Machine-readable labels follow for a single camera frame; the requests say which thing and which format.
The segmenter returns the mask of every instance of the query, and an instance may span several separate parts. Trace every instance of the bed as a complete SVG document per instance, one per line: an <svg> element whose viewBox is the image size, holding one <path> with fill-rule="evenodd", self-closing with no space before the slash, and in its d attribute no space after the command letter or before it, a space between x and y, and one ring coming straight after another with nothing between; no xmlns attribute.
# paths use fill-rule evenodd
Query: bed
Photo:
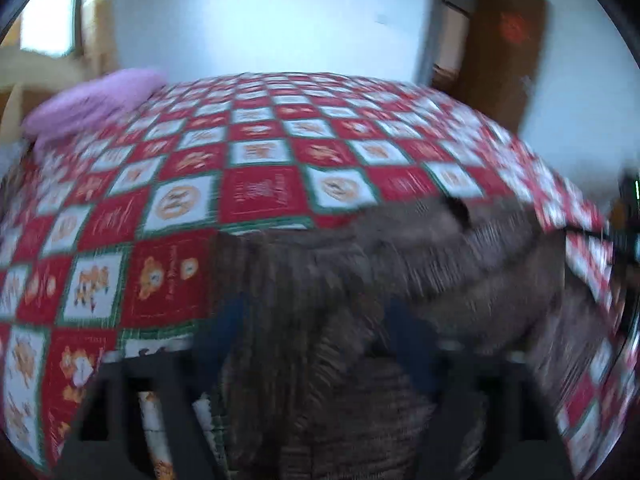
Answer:
<svg viewBox="0 0 640 480"><path fill-rule="evenodd" d="M106 352L180 346L207 315L209 238L344 224L361 207L447 194L517 196L548 229L603 219L498 124L432 89L330 73L222 76L169 86L134 114L26 163L2 222L4 431L47 474ZM611 338L557 413L576 472L606 456L636 392L637 338L622 347L610 247L571 235L567 263ZM171 458L142 395L160 478ZM206 398L196 412L216 452Z"/></svg>

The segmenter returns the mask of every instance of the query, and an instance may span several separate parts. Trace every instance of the white wall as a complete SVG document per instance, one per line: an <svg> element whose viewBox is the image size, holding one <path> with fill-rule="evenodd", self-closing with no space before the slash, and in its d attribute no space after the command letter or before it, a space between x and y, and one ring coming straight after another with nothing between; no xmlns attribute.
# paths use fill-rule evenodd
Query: white wall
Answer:
<svg viewBox="0 0 640 480"><path fill-rule="evenodd" d="M596 0L549 0L521 136L596 199L640 147L640 70ZM123 66L171 80L328 71L410 80L431 0L114 0Z"/></svg>
<svg viewBox="0 0 640 480"><path fill-rule="evenodd" d="M601 203L640 162L640 70L597 0L548 0L535 94L520 133Z"/></svg>
<svg viewBox="0 0 640 480"><path fill-rule="evenodd" d="M410 80L429 1L114 0L118 54L172 80L276 71Z"/></svg>

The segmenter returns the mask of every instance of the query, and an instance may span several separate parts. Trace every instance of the red and white checkered blanket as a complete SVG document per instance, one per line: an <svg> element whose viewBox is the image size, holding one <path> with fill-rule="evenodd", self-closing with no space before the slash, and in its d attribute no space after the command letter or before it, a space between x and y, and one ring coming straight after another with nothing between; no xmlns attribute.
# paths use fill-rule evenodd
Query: red and white checkered blanket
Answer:
<svg viewBox="0 0 640 480"><path fill-rule="evenodd" d="M525 143L431 89L335 74L242 74L175 85L131 117L48 153L2 226L2 423L38 471L60 455L106 351L155 352L205 315L214 230L313 228L361 206L445 193L535 205L543 226L603 224ZM567 261L609 313L610 247ZM635 392L636 343L603 343L558 424L576 472L604 455ZM141 398L158 471L171 459ZM197 404L204 430L207 399Z"/></svg>

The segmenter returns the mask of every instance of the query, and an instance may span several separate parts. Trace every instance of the quilt square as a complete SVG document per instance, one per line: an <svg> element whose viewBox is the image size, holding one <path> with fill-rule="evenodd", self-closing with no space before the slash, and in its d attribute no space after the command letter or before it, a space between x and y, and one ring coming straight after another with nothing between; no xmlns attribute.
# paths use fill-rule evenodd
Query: quilt square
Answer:
<svg viewBox="0 0 640 480"><path fill-rule="evenodd" d="M341 140L291 139L296 159L315 166L354 166L353 153Z"/></svg>
<svg viewBox="0 0 640 480"><path fill-rule="evenodd" d="M312 137L316 139L331 139L335 137L329 124L322 119L284 121L284 127L289 135L294 137Z"/></svg>
<svg viewBox="0 0 640 480"><path fill-rule="evenodd" d="M453 162L425 162L434 182L444 193L459 198L478 198L483 196L482 190L469 174Z"/></svg>
<svg viewBox="0 0 640 480"><path fill-rule="evenodd" d="M217 179L217 175L208 174L159 184L143 219L143 235L213 223Z"/></svg>
<svg viewBox="0 0 640 480"><path fill-rule="evenodd" d="M271 108L239 108L231 112L231 121L237 123L256 123L257 121L266 121L273 119Z"/></svg>
<svg viewBox="0 0 640 480"><path fill-rule="evenodd" d="M1 320L15 318L15 311L22 299L29 273L30 266L28 265L13 266L7 270L2 284L2 296L0 296Z"/></svg>
<svg viewBox="0 0 640 480"><path fill-rule="evenodd" d="M379 103L392 103L394 101L400 100L400 96L394 94L393 92L370 92L364 94L364 97Z"/></svg>
<svg viewBox="0 0 640 480"><path fill-rule="evenodd" d="M296 86L293 88L281 88L279 90L269 90L269 94L276 95L299 95L300 89Z"/></svg>
<svg viewBox="0 0 640 480"><path fill-rule="evenodd" d="M326 87L331 92L335 92L339 99L362 99L362 94L358 94L353 91L347 91L346 89L336 90L335 87ZM343 106L349 105L347 101L344 102Z"/></svg>
<svg viewBox="0 0 640 480"><path fill-rule="evenodd" d="M217 126L225 126L229 122L229 112L189 119L185 130L208 130Z"/></svg>
<svg viewBox="0 0 640 480"><path fill-rule="evenodd" d="M117 170L84 174L76 182L76 187L69 194L65 205L70 206L96 202L109 189L109 186L117 174Z"/></svg>
<svg viewBox="0 0 640 480"><path fill-rule="evenodd" d="M308 82L305 82L305 81L294 81L293 84L298 87L298 91L299 92L302 92L302 91L305 91L305 90L311 90L311 91L321 91L321 90L323 90L323 88L318 83L314 83L312 81L308 81Z"/></svg>
<svg viewBox="0 0 640 480"><path fill-rule="evenodd" d="M117 119L112 124L117 124L118 126L121 126L123 128L128 128L140 117L141 117L140 112L137 110L134 110L132 112L128 112L124 114L121 118Z"/></svg>
<svg viewBox="0 0 640 480"><path fill-rule="evenodd" d="M415 113L418 115L418 117L420 117L422 120L424 120L427 124L423 124L421 123L421 121L418 121L417 123L412 123L414 124L414 126L421 126L423 128L429 129L429 128L433 128L435 126L440 126L440 123L443 121L447 120L447 115L444 112L438 112L437 115L432 113L430 110L427 110L425 108L420 108L418 106L413 106L412 107L413 110L415 111ZM396 112L396 116L400 119L400 120L404 120L403 119L403 115L405 113L408 112ZM455 131L455 128L447 128L448 133L453 133Z"/></svg>
<svg viewBox="0 0 640 480"><path fill-rule="evenodd" d="M185 99L200 99L204 94L209 91L209 88L194 88L193 90L189 90L185 95Z"/></svg>
<svg viewBox="0 0 640 480"><path fill-rule="evenodd" d="M353 91L350 88L345 88L344 86L324 86L329 92L338 92L338 94L353 94Z"/></svg>
<svg viewBox="0 0 640 480"><path fill-rule="evenodd" d="M82 231L78 250L86 251L134 238L148 196L149 190L145 188L101 200Z"/></svg>
<svg viewBox="0 0 640 480"><path fill-rule="evenodd" d="M347 107L348 103L338 97L312 97L311 102L317 106Z"/></svg>
<svg viewBox="0 0 640 480"><path fill-rule="evenodd" d="M97 138L98 138L97 134L88 134L88 135L78 136L76 138L76 142L74 143L74 154L81 155L81 153L84 153L84 151L91 144L93 144L94 141L97 140ZM43 162L44 162L45 168L53 167L54 165L57 166L57 164L54 164L52 158L49 158L48 156L45 156L45 159Z"/></svg>
<svg viewBox="0 0 640 480"><path fill-rule="evenodd" d="M143 240L131 253L120 325L146 328L206 315L213 229Z"/></svg>
<svg viewBox="0 0 640 480"><path fill-rule="evenodd" d="M290 166L226 170L219 207L220 223L300 216L308 212L300 173Z"/></svg>
<svg viewBox="0 0 640 480"><path fill-rule="evenodd" d="M219 126L217 128L209 128L208 130L193 130L186 132L180 144L178 144L178 150L185 150L187 148L195 148L196 146L204 146L205 144L213 144L214 142L222 142L225 140L226 128Z"/></svg>
<svg viewBox="0 0 640 480"><path fill-rule="evenodd" d="M268 97L268 93L266 90L256 90L254 92L243 92L236 94L236 100L239 101L247 101L249 99L257 99L260 97Z"/></svg>
<svg viewBox="0 0 640 480"><path fill-rule="evenodd" d="M16 245L13 261L34 260L51 231L54 220L53 216L40 216L26 222Z"/></svg>
<svg viewBox="0 0 640 480"><path fill-rule="evenodd" d="M164 112L169 106L175 103L175 99L162 99L155 102L145 110L145 115L157 115Z"/></svg>
<svg viewBox="0 0 640 480"><path fill-rule="evenodd" d="M109 190L109 196L146 186L158 172L164 156L155 156L127 164Z"/></svg>
<svg viewBox="0 0 640 480"><path fill-rule="evenodd" d="M138 120L132 122L130 126L127 128L127 133L132 134L135 132L141 132L146 130L149 126L156 122L156 119L159 117L159 114L141 117Z"/></svg>
<svg viewBox="0 0 640 480"><path fill-rule="evenodd" d="M104 152L98 160L91 166L91 172L114 170L122 164L129 153L133 150L133 146L124 146L122 148L113 148Z"/></svg>
<svg viewBox="0 0 640 480"><path fill-rule="evenodd" d="M414 160L421 162L453 162L450 153L430 140L398 139L395 141Z"/></svg>
<svg viewBox="0 0 640 480"><path fill-rule="evenodd" d="M22 236L22 227L7 229L2 236L2 246L0 246L0 269L9 266L14 253L18 247L18 241Z"/></svg>
<svg viewBox="0 0 640 480"><path fill-rule="evenodd" d="M166 94L164 94L164 97L166 99L177 99L178 97L181 97L186 91L187 91L186 87L178 86L176 88L173 88L171 91L167 92Z"/></svg>
<svg viewBox="0 0 640 480"><path fill-rule="evenodd" d="M321 170L311 166L305 170L312 208L316 212L357 209L378 202L374 189L361 170Z"/></svg>
<svg viewBox="0 0 640 480"><path fill-rule="evenodd" d="M321 106L319 107L323 114L336 119L357 119L358 114L351 108L340 106Z"/></svg>
<svg viewBox="0 0 640 480"><path fill-rule="evenodd" d="M597 399L593 399L575 433L566 443L576 477L580 476L592 457L600 435L600 405Z"/></svg>
<svg viewBox="0 0 640 480"><path fill-rule="evenodd" d="M148 131L148 134L145 136L145 140L159 139L160 137L176 134L182 129L185 122L186 121L184 119L177 119L158 123Z"/></svg>
<svg viewBox="0 0 640 480"><path fill-rule="evenodd" d="M331 92L327 90L303 90L303 93L306 95L311 95L313 97L335 97Z"/></svg>
<svg viewBox="0 0 640 480"><path fill-rule="evenodd" d="M272 97L277 105L308 105L311 104L308 97L303 95L276 95Z"/></svg>
<svg viewBox="0 0 640 480"><path fill-rule="evenodd" d="M440 142L440 145L464 166L478 166L480 168L484 168L484 164L478 154L463 144L443 140Z"/></svg>
<svg viewBox="0 0 640 480"><path fill-rule="evenodd" d="M207 99L227 99L230 95L234 94L234 90L232 88L228 88L225 90L213 90L209 92L207 95Z"/></svg>
<svg viewBox="0 0 640 480"><path fill-rule="evenodd" d="M244 140L229 145L230 163L285 164L291 162L289 148L283 139Z"/></svg>
<svg viewBox="0 0 640 480"><path fill-rule="evenodd" d="M613 348L611 347L611 343L605 339L600 344L600 347L589 366L589 375L591 377L591 382L594 385L600 386L600 383L605 377L605 373L609 370L612 364L612 357Z"/></svg>
<svg viewBox="0 0 640 480"><path fill-rule="evenodd" d="M78 254L69 274L58 325L112 328L120 317L126 247Z"/></svg>
<svg viewBox="0 0 640 480"><path fill-rule="evenodd" d="M312 105L276 106L276 114L282 119L306 119L318 117L320 112Z"/></svg>
<svg viewBox="0 0 640 480"><path fill-rule="evenodd" d="M279 84L276 83L276 84L267 85L267 88L269 90L292 90L298 87L295 85L292 85L291 83L279 83Z"/></svg>
<svg viewBox="0 0 640 480"><path fill-rule="evenodd" d="M231 110L231 101L223 101L221 103L201 106L196 110L194 116L202 117L205 115L219 114L225 112L226 110Z"/></svg>
<svg viewBox="0 0 640 480"><path fill-rule="evenodd" d="M569 420L569 426L575 427L580 423L581 418L590 408L591 401L596 396L596 389L589 375L589 371L585 370L584 374L575 385L573 395L568 399L566 411Z"/></svg>
<svg viewBox="0 0 640 480"><path fill-rule="evenodd" d="M112 140L113 137L126 135L126 126L118 123L107 124L101 132L98 133L97 139Z"/></svg>
<svg viewBox="0 0 640 480"><path fill-rule="evenodd" d="M320 85L320 83L316 83L315 81L311 81L310 78L290 78L289 79L290 82L294 85L297 86L309 86L309 87L313 87L313 88L322 88L322 86Z"/></svg>
<svg viewBox="0 0 640 480"><path fill-rule="evenodd" d="M48 215L57 212L65 203L66 197L71 193L74 185L74 182L63 182L51 186L38 202L36 214Z"/></svg>
<svg viewBox="0 0 640 480"><path fill-rule="evenodd" d="M408 124L401 123L400 121L378 121L380 128L382 128L389 136L396 139L421 139L422 136L416 132Z"/></svg>
<svg viewBox="0 0 640 480"><path fill-rule="evenodd" d="M116 146L130 146L135 144L136 142L140 142L142 138L145 136L146 130L138 130L135 132L131 132L130 134L123 134L120 136L114 136L113 140L111 140L111 147L115 148Z"/></svg>
<svg viewBox="0 0 640 480"><path fill-rule="evenodd" d="M345 99L354 108L372 108L373 110L381 110L381 108L369 101L368 99Z"/></svg>
<svg viewBox="0 0 640 480"><path fill-rule="evenodd" d="M361 108L360 115L364 118L371 119L374 121L395 121L396 116L391 112L386 112L384 110L374 110L373 108Z"/></svg>
<svg viewBox="0 0 640 480"><path fill-rule="evenodd" d="M197 322L190 321L178 326L150 330L125 328L120 332L118 349L124 351L124 357L140 357L183 348L197 327Z"/></svg>
<svg viewBox="0 0 640 480"><path fill-rule="evenodd" d="M178 101L175 105L169 108L169 113L181 112L182 110L191 110L195 108L199 102L200 102L199 99L193 99L190 101Z"/></svg>
<svg viewBox="0 0 640 480"><path fill-rule="evenodd" d="M334 119L331 125L343 139L386 139L386 136L366 119Z"/></svg>
<svg viewBox="0 0 640 480"><path fill-rule="evenodd" d="M388 140L349 140L348 143L364 164L402 166L411 163L404 153Z"/></svg>
<svg viewBox="0 0 640 480"><path fill-rule="evenodd" d="M380 103L380 107L387 112L413 112L414 110L404 101L395 101L392 103Z"/></svg>
<svg viewBox="0 0 640 480"><path fill-rule="evenodd" d="M413 126L424 126L430 128L431 123L418 115L415 112L395 112L394 115L404 121L405 123L412 124Z"/></svg>
<svg viewBox="0 0 640 480"><path fill-rule="evenodd" d="M245 99L243 101L235 101L235 108L263 108L271 106L271 99L268 97L258 97L255 99Z"/></svg>
<svg viewBox="0 0 640 480"><path fill-rule="evenodd" d="M229 140L259 140L284 137L285 133L279 121L263 123L233 124L229 127Z"/></svg>
<svg viewBox="0 0 640 480"><path fill-rule="evenodd" d="M261 80L258 81L249 81L248 83L242 83L237 86L238 90L246 90L247 88L262 86L263 82Z"/></svg>
<svg viewBox="0 0 640 480"><path fill-rule="evenodd" d="M615 374L602 387L602 425L607 426L620 413L622 398L618 394L618 380Z"/></svg>
<svg viewBox="0 0 640 480"><path fill-rule="evenodd" d="M175 112L165 112L158 117L156 126L163 123L171 123L172 121L180 121L189 119L193 115L194 108L185 108L184 110L176 110Z"/></svg>
<svg viewBox="0 0 640 480"><path fill-rule="evenodd" d="M36 216L36 210L38 208L38 200L29 200L22 209L18 212L18 217L15 219L14 224L24 225L31 221Z"/></svg>
<svg viewBox="0 0 640 480"><path fill-rule="evenodd" d="M47 394L46 389L43 390L43 399ZM71 423L74 420L76 410L60 410L59 408L43 405L42 407L42 423L44 425L45 435L45 456L50 465L58 462L62 450L65 447L65 440L69 431L71 431Z"/></svg>
<svg viewBox="0 0 640 480"><path fill-rule="evenodd" d="M311 81L315 81L316 83L332 83L332 84L337 83L335 79L331 79L330 77L326 77L323 75L311 76Z"/></svg>
<svg viewBox="0 0 640 480"><path fill-rule="evenodd" d="M192 173L220 170L225 165L226 144L208 144L172 153L158 174L159 180L169 180Z"/></svg>
<svg viewBox="0 0 640 480"><path fill-rule="evenodd" d="M440 191L421 168L367 168L370 180L385 200L410 200Z"/></svg>
<svg viewBox="0 0 640 480"><path fill-rule="evenodd" d="M46 348L45 330L14 326L4 366L6 436L37 468L43 465L38 385Z"/></svg>
<svg viewBox="0 0 640 480"><path fill-rule="evenodd" d="M18 194L12 200L11 205L9 205L4 215L4 219L2 219L2 222L0 223L0 225L6 228L11 228L14 225L16 225L16 221L18 220L18 218L20 218L20 216L22 215L22 212L29 207L30 203L33 205L34 209L38 206L37 201L35 200L28 201L25 193L18 192Z"/></svg>
<svg viewBox="0 0 640 480"><path fill-rule="evenodd" d="M62 210L42 247L41 256L72 251L91 209L90 205L73 205Z"/></svg>
<svg viewBox="0 0 640 480"><path fill-rule="evenodd" d="M115 350L117 339L115 330L53 329L44 372L47 406L77 410L86 384L97 372L105 353Z"/></svg>
<svg viewBox="0 0 640 480"><path fill-rule="evenodd" d="M30 324L52 324L71 268L71 256L38 260L27 280L16 319Z"/></svg>
<svg viewBox="0 0 640 480"><path fill-rule="evenodd" d="M533 202L533 193L529 189L529 186L524 183L521 175L511 170L500 170L498 174L519 200L523 202Z"/></svg>
<svg viewBox="0 0 640 480"><path fill-rule="evenodd" d="M177 142L177 137L165 137L164 139L141 142L134 148L129 157L129 162L145 160L146 158L152 158L158 155L167 155L174 150Z"/></svg>

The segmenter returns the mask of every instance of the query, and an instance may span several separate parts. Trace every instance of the doorway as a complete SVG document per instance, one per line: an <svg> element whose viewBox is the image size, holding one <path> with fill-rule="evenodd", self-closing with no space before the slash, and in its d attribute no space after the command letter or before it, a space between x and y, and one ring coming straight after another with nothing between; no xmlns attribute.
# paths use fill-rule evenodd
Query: doorway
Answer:
<svg viewBox="0 0 640 480"><path fill-rule="evenodd" d="M545 23L546 0L433 0L417 82L517 134Z"/></svg>

